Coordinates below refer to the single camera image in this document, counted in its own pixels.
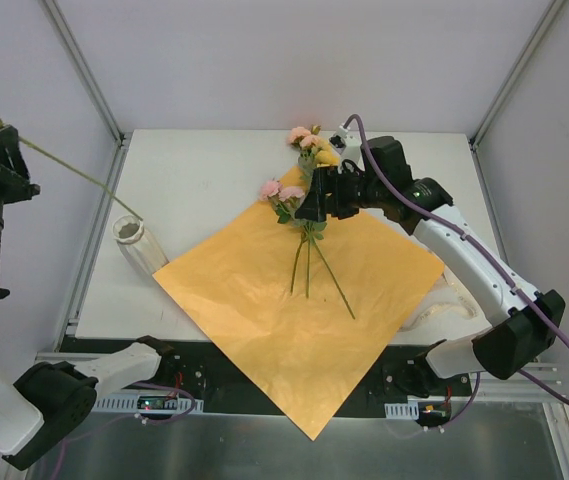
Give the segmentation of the orange wrapping paper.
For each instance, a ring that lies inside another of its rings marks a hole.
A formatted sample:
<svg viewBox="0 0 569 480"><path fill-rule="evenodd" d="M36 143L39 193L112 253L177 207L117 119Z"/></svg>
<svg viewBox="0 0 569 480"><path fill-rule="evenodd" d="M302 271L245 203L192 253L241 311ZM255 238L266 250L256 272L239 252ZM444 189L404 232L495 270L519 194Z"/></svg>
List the orange wrapping paper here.
<svg viewBox="0 0 569 480"><path fill-rule="evenodd" d="M198 201L211 218L248 203L155 280L204 334L310 439L441 277L442 262L367 213L330 220L318 246L258 200L272 167L216 176Z"/></svg>

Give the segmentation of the cream printed ribbon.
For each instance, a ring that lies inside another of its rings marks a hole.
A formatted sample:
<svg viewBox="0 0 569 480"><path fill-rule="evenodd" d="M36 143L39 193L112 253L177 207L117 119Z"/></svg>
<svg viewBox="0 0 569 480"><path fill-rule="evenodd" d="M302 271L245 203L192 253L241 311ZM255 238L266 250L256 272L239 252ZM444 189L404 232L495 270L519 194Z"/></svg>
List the cream printed ribbon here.
<svg viewBox="0 0 569 480"><path fill-rule="evenodd" d="M463 320L474 319L480 313L480 307L469 290L448 267L444 268L442 275L403 322L399 331L415 330L446 312L452 312Z"/></svg>

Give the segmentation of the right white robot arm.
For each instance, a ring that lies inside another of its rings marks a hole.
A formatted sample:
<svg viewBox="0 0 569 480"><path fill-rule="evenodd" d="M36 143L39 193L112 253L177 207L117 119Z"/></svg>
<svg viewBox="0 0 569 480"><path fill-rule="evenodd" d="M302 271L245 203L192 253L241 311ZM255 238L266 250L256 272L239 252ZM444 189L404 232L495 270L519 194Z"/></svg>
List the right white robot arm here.
<svg viewBox="0 0 569 480"><path fill-rule="evenodd" d="M445 263L491 325L476 335L440 340L399 366L392 374L397 389L426 398L461 374L487 372L507 380L554 343L551 329L561 322L563 298L554 290L540 293L494 257L438 182L413 177L398 140L370 140L358 161L351 158L360 147L352 135L336 133L329 143L342 162L314 172L296 218L324 222L381 210Z"/></svg>

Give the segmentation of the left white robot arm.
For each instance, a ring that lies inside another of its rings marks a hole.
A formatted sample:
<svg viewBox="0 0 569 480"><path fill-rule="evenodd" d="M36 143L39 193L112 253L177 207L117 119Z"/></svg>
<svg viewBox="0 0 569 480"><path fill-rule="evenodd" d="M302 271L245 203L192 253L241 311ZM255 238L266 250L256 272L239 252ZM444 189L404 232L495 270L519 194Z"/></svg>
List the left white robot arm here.
<svg viewBox="0 0 569 480"><path fill-rule="evenodd" d="M5 208L39 193L17 129L0 126L0 261ZM9 294L0 286L0 301ZM138 382L155 389L170 386L176 369L173 354L169 344L143 336L93 360L36 363L16 379L0 364L0 456L25 471L79 427L103 398Z"/></svg>

